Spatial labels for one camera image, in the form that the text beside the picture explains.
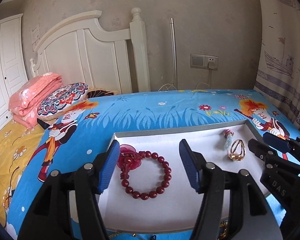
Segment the grey white jewelry tray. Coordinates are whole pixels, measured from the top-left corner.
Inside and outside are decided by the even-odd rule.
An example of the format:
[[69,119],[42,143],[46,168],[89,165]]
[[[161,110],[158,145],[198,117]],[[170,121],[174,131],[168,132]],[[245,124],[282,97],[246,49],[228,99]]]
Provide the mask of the grey white jewelry tray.
[[251,152],[247,152],[242,161],[230,160],[224,149],[226,129],[232,130],[234,138],[244,143],[250,139],[262,140],[260,133],[248,121],[113,134],[113,139],[120,145],[130,145],[137,151],[156,152],[163,156],[172,170],[172,179],[166,191],[157,198],[137,200],[125,193],[120,170],[116,168],[109,187],[98,201],[106,228],[133,233],[166,233],[194,227],[203,197],[191,187],[183,167],[179,155],[179,142],[183,139],[206,161],[225,171],[246,169],[255,181],[259,181],[263,162]]

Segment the ship print curtain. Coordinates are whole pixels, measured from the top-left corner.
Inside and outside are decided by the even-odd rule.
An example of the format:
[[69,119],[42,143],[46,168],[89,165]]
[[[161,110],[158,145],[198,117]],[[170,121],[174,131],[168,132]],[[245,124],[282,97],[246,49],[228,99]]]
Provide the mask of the ship print curtain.
[[300,132],[300,3],[260,0],[262,45],[255,89]]

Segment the yellow daisy bed sheet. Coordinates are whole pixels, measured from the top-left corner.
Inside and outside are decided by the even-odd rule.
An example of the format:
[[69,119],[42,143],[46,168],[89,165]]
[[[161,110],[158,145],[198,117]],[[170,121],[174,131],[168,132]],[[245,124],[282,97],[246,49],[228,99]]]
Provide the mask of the yellow daisy bed sheet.
[[39,125],[26,128],[14,120],[0,130],[0,223],[3,226],[13,190],[43,134]]

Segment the blue cartoon bed sheet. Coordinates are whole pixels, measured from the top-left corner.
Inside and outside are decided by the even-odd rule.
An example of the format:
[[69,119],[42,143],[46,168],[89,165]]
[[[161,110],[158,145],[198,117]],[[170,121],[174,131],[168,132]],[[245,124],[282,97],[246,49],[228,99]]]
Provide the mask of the blue cartoon bed sheet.
[[180,90],[103,96],[75,120],[76,130],[58,146],[52,168],[70,171],[92,160],[115,132],[145,131],[249,120],[259,133],[278,129],[300,137],[300,129],[255,90]]

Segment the red flower hair ornament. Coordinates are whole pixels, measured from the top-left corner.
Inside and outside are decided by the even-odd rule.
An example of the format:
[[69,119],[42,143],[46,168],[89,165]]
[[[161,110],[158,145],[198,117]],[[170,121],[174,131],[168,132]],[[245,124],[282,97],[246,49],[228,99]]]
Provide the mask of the red flower hair ornament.
[[120,156],[117,161],[118,168],[134,170],[141,165],[140,155],[133,146],[122,144],[120,145]]

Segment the patterned round pillow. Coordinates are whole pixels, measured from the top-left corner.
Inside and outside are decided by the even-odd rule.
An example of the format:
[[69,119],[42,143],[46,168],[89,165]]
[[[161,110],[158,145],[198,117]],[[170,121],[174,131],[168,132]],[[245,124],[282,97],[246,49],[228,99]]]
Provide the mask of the patterned round pillow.
[[86,83],[77,82],[60,87],[49,94],[37,108],[37,118],[50,121],[61,116],[77,102],[84,100],[89,87]]

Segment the folded pink quilt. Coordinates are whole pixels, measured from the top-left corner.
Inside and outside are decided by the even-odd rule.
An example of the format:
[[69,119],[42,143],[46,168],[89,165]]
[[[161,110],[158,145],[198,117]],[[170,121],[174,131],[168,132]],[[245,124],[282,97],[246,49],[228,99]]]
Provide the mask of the folded pink quilt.
[[39,104],[61,86],[62,76],[51,72],[27,81],[10,97],[8,109],[13,120],[26,128],[34,128]]

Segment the black folding fan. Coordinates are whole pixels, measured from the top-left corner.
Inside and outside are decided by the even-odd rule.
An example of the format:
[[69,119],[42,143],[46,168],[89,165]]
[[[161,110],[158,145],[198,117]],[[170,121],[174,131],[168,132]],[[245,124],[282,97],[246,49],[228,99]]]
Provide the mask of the black folding fan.
[[113,96],[113,95],[117,95],[117,92],[113,90],[106,90],[101,88],[90,88],[87,93],[87,98],[90,99],[90,98],[98,98],[98,97]]

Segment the white wardrobe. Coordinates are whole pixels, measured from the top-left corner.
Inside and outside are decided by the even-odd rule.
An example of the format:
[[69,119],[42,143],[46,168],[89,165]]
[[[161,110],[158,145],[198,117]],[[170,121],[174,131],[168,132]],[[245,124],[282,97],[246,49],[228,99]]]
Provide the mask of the white wardrobe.
[[0,20],[0,130],[12,118],[10,97],[28,81],[21,44],[22,16]]

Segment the silver metal pole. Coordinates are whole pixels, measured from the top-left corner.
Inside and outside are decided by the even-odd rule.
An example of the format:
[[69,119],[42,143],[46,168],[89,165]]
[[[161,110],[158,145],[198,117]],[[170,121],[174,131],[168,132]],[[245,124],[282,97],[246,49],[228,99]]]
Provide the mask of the silver metal pole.
[[177,49],[175,42],[175,27],[174,19],[170,18],[170,35],[171,35],[171,46],[172,46],[172,64],[173,64],[173,85],[178,89],[178,70],[177,70]]

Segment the white wooden headboard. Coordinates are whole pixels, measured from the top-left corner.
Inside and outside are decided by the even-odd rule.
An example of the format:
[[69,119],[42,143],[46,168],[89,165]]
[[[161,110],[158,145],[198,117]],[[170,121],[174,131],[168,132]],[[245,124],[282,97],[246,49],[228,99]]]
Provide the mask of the white wooden headboard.
[[62,20],[36,45],[37,59],[30,59],[32,76],[53,72],[64,85],[84,82],[89,87],[120,94],[151,90],[146,28],[141,9],[131,10],[129,28],[106,31],[99,10]]

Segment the grey wall socket panel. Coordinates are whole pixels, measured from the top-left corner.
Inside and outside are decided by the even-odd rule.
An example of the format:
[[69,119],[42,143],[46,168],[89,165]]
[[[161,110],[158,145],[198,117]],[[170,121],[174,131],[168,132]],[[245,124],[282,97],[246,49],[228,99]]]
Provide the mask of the grey wall socket panel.
[[202,54],[191,54],[190,67],[198,69],[217,70],[218,69],[218,57]]

